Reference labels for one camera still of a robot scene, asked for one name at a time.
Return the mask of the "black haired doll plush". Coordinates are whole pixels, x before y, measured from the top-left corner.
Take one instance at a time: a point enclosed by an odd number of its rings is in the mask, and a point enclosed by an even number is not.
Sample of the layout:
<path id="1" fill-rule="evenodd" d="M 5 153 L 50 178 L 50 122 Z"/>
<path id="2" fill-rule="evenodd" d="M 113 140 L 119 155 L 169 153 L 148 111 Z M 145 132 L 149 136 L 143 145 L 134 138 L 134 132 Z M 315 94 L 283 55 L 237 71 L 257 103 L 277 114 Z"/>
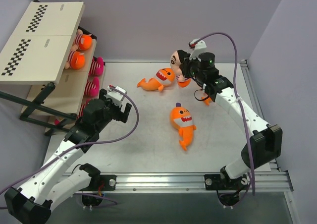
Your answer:
<path id="1" fill-rule="evenodd" d="M 81 29 L 78 29 L 72 45 L 72 50 L 88 50 L 93 43 L 91 34 L 84 34 Z"/>
<path id="2" fill-rule="evenodd" d="M 183 73 L 180 69 L 180 65 L 184 62 L 185 58 L 189 57 L 189 55 L 190 54 L 186 51 L 177 50 L 170 57 L 170 67 L 175 73 L 178 86 L 181 88 L 187 87 L 191 82 L 190 78 L 185 78 L 183 76 Z"/>
<path id="3" fill-rule="evenodd" d="M 84 53 L 78 51 L 70 51 L 66 64 L 64 66 L 65 69 L 75 69 L 79 70 L 83 68 L 85 65 L 85 55 Z"/>

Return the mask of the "white pink glasses plush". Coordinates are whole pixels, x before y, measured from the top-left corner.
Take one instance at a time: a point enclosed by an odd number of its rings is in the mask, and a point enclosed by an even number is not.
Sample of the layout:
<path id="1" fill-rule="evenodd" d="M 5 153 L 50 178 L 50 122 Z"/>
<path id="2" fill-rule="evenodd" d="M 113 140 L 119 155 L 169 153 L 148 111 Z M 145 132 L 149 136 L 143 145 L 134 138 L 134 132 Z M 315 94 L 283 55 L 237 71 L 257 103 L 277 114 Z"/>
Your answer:
<path id="1" fill-rule="evenodd" d="M 100 90 L 100 80 L 94 77 L 92 81 L 87 81 L 85 85 L 84 95 L 88 97 L 96 97 Z"/>
<path id="2" fill-rule="evenodd" d="M 80 111 L 77 115 L 77 118 L 80 118 L 83 116 L 83 111 L 84 111 L 84 108 L 87 106 L 88 102 L 90 101 L 91 99 L 87 99 L 85 103 L 83 103 L 80 107 Z M 55 119 L 54 119 L 54 124 L 55 125 L 58 125 L 62 120 L 64 120 L 63 117 L 58 117 L 56 116 Z"/>

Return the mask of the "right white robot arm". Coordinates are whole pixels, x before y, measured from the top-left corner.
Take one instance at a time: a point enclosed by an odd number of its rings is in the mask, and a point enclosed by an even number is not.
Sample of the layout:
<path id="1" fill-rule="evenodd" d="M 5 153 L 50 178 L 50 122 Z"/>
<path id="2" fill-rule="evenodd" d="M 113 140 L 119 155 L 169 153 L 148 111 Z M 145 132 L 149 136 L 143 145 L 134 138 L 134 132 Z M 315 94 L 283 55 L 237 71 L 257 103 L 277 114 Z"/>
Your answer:
<path id="1" fill-rule="evenodd" d="M 240 157 L 221 169 L 219 182 L 226 189 L 238 178 L 281 155 L 283 131 L 258 116 L 238 95 L 235 85 L 220 75 L 213 53 L 186 58 L 180 65 L 185 78 L 194 80 L 213 102 L 221 106 L 245 133 L 247 143 Z"/>

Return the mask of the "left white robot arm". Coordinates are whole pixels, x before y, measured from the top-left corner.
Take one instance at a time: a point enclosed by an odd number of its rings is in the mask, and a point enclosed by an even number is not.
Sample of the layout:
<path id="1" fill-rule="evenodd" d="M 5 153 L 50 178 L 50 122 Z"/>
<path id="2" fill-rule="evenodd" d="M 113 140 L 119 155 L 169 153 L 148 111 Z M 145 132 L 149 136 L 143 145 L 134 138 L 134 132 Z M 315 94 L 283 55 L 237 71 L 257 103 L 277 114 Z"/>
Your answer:
<path id="1" fill-rule="evenodd" d="M 126 123 L 130 103 L 122 110 L 127 92 L 119 86 L 101 89 L 97 99 L 90 100 L 82 116 L 69 129 L 47 162 L 36 172 L 1 191 L 9 214 L 23 224 L 44 224 L 53 209 L 81 189 L 94 190 L 101 186 L 101 172 L 90 164 L 83 164 L 63 181 L 67 169 L 96 144 L 100 132 L 112 121 Z"/>

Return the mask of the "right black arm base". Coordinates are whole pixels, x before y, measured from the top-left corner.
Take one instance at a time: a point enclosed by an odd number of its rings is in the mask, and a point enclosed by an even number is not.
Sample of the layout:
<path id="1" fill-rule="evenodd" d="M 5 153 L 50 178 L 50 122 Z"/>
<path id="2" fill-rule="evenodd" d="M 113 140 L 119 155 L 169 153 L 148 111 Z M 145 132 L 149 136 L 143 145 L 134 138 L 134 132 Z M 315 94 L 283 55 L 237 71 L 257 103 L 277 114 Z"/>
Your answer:
<path id="1" fill-rule="evenodd" d="M 219 173 L 205 174 L 204 182 L 205 190 L 215 191 L 222 207 L 231 210 L 244 199 L 251 186 L 246 174 L 231 179 L 225 167 Z"/>

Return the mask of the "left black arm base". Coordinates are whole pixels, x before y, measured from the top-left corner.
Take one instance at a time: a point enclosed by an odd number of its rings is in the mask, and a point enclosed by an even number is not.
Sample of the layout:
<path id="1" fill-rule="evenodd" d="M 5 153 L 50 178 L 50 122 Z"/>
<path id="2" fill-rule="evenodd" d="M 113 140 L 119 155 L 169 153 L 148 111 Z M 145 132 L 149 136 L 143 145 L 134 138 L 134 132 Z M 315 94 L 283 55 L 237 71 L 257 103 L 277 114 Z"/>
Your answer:
<path id="1" fill-rule="evenodd" d="M 105 191 L 114 191 L 117 176 L 114 174 L 101 174 L 92 178 L 88 187 L 82 193 L 76 193 L 76 202 L 83 210 L 95 210 L 118 205 L 118 202 L 107 197 Z"/>

